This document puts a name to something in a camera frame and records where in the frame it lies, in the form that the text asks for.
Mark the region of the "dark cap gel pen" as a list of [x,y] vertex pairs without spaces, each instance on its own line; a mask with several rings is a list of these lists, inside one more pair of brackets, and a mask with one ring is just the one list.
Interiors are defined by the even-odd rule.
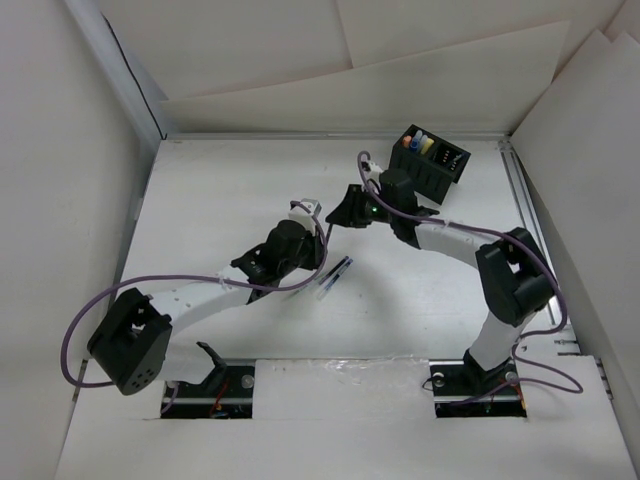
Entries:
[[339,260],[327,273],[325,273],[318,281],[317,285],[323,285],[327,280],[329,280],[338,270],[339,268],[349,260],[350,257],[344,256],[341,260]]

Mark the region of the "yellow cap highlighter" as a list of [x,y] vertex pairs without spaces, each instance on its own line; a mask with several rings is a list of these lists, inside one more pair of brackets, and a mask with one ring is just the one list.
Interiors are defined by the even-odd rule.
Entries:
[[427,138],[425,140],[424,144],[422,145],[422,148],[420,150],[420,154],[421,155],[425,155],[433,144],[434,144],[434,139],[433,138]]

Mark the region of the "green gel pen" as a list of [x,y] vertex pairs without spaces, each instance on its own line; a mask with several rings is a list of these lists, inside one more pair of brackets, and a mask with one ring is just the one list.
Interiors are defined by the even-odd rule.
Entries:
[[294,291],[289,297],[287,297],[287,300],[291,300],[293,298],[295,298],[296,296],[302,294],[303,292],[306,292],[307,290],[309,290],[310,284],[307,284],[303,287],[301,287],[300,289]]

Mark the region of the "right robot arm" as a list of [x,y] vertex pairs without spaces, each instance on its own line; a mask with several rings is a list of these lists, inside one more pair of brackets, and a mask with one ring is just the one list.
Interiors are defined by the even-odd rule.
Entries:
[[541,270],[546,262],[527,230],[515,228],[508,235],[524,245],[537,261],[507,240],[490,243],[469,230],[416,220],[437,213],[418,203],[413,182],[404,171],[390,169],[367,186],[349,185],[326,222],[345,228],[386,223],[405,244],[445,255],[477,270],[488,314],[478,337],[465,351],[458,377],[468,390],[483,394],[497,384],[506,370],[512,346],[554,292]]

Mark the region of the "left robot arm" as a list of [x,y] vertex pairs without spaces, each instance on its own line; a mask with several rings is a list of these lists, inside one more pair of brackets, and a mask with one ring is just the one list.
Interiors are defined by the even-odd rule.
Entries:
[[266,241],[231,261],[214,282],[196,281],[146,295],[123,291],[90,338],[88,350],[121,394],[134,395],[156,379],[184,382],[201,396],[222,387],[227,364],[206,342],[198,342],[196,365],[172,339],[224,310],[254,303],[276,291],[297,269],[317,271],[326,252],[314,222],[285,219]]

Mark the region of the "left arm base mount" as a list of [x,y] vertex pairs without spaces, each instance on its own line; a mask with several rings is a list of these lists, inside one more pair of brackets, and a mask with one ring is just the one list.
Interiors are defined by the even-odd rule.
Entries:
[[197,342],[211,368],[200,383],[170,381],[161,402],[162,419],[244,420],[253,416],[255,360],[225,360],[210,345]]

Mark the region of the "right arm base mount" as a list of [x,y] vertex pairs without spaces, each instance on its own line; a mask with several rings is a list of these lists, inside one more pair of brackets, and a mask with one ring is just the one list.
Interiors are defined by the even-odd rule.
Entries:
[[465,353],[462,359],[430,360],[428,366],[422,388],[433,394],[437,418],[527,417],[513,360],[484,371]]

